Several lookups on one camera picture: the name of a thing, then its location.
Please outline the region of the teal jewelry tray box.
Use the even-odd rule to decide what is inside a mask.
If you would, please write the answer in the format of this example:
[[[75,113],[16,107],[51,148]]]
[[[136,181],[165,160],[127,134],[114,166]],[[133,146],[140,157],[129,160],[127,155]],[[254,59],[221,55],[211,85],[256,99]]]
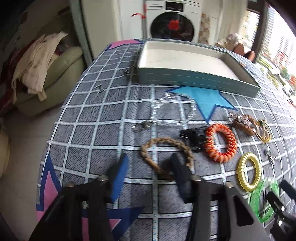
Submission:
[[[209,88],[255,97],[260,86],[231,53],[183,41],[150,40],[137,63],[141,84]]]

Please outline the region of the blue grid bedsheet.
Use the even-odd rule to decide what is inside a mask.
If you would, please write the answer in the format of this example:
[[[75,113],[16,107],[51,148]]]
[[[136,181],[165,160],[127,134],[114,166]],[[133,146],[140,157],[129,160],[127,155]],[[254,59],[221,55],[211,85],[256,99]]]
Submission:
[[[121,195],[108,209],[120,240],[184,240],[192,207],[179,197],[177,186],[158,178],[144,162],[139,147],[155,137],[178,138],[182,129],[204,126],[200,111],[190,116],[191,105],[181,96],[163,99],[170,85],[141,85],[138,74],[126,77],[122,69],[136,68],[143,44],[128,42],[109,46],[82,73],[55,121],[44,150],[37,183],[37,217],[41,218],[68,182],[84,184],[104,175],[125,153],[128,171]],[[204,153],[194,155],[193,172],[213,183],[237,182],[236,165],[248,152],[255,153],[264,178],[274,177],[295,185],[295,109],[273,84],[246,58],[234,54],[247,66],[261,91],[253,98],[221,92],[210,105],[208,123],[231,124],[230,111],[266,120],[272,135],[264,144],[233,130],[238,142],[235,157],[224,164]],[[102,85],[104,92],[94,87]],[[264,150],[275,158],[274,167]]]

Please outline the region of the black hair clip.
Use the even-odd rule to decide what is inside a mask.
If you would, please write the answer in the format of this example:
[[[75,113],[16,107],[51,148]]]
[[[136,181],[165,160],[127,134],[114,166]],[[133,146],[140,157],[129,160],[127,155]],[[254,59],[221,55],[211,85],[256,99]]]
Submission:
[[[206,126],[202,126],[199,128],[190,128],[187,130],[180,131],[180,137],[185,139],[186,142],[189,143],[191,150],[193,152],[199,153],[203,152],[204,145],[206,144],[206,135],[205,132],[207,130]]]

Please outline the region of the silver charm pendant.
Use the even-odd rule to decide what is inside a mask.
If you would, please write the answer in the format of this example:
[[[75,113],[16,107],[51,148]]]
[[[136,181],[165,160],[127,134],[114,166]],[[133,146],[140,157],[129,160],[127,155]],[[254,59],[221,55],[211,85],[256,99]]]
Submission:
[[[264,150],[265,155],[268,157],[268,160],[270,162],[270,164],[274,167],[275,164],[275,158],[274,156],[271,154],[271,150],[269,148],[266,148]]]

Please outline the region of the black hairpin near tray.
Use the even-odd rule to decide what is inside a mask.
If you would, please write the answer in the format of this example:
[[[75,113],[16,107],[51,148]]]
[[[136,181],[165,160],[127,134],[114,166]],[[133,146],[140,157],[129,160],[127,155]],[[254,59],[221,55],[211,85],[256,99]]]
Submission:
[[[137,74],[137,69],[132,67],[128,69],[122,69],[123,75],[126,77],[133,76],[134,74]]]

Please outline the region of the checkered beige towel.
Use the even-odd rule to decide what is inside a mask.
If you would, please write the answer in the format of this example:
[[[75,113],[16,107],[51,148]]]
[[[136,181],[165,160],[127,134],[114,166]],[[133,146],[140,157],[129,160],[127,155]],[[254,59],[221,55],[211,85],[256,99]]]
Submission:
[[[198,42],[202,44],[209,44],[209,40],[210,40],[210,17],[207,16],[205,13],[202,13]]]

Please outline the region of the brown spiral tie with stars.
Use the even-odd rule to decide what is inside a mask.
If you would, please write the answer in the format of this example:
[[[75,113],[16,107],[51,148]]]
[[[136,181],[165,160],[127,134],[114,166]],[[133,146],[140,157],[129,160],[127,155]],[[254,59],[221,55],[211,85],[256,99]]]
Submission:
[[[243,131],[248,136],[253,136],[257,133],[258,122],[252,116],[245,114],[239,115],[228,113],[232,120],[232,126],[240,131]]]

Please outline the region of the brown chair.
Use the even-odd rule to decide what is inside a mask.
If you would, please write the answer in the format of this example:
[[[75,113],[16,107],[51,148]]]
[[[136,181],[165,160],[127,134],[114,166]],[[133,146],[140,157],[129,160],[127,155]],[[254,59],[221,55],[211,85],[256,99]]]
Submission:
[[[233,50],[234,53],[244,56],[244,46],[243,44],[239,43]]]
[[[255,58],[255,53],[251,50],[244,54],[244,57],[250,61],[253,61]]]

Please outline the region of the green translucent bangle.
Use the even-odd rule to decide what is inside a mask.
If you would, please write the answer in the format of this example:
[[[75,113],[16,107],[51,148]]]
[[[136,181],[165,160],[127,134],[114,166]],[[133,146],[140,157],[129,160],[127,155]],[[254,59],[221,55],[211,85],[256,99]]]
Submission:
[[[279,186],[276,178],[268,177],[262,179],[256,188],[251,192],[248,203],[261,223],[269,221],[274,210],[267,201],[267,193],[273,191],[279,195]]]

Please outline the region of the beige clothes pile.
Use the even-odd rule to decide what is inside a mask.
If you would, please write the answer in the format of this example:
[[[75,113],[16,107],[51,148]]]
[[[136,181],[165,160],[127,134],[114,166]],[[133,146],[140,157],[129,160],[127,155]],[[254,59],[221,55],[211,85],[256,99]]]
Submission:
[[[55,50],[60,41],[68,36],[61,31],[50,35],[42,35],[27,49],[18,61],[11,81],[13,103],[16,103],[16,83],[20,80],[28,89],[28,94],[37,95],[39,101],[44,101],[47,96],[44,83],[51,64],[55,61]]]

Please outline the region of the white washing machine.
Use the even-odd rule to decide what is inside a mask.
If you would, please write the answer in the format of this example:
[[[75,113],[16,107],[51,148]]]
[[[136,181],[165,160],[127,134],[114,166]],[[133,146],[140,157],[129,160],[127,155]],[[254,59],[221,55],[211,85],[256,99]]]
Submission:
[[[202,1],[146,1],[147,37],[196,43]]]

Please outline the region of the small black hairpin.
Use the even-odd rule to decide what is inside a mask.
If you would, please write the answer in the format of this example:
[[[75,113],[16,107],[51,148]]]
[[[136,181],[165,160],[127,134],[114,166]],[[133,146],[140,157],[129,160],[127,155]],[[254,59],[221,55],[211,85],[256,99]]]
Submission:
[[[102,85],[97,85],[94,87],[94,90],[97,91],[97,93],[101,93],[101,92],[104,92],[104,89],[102,88]]]

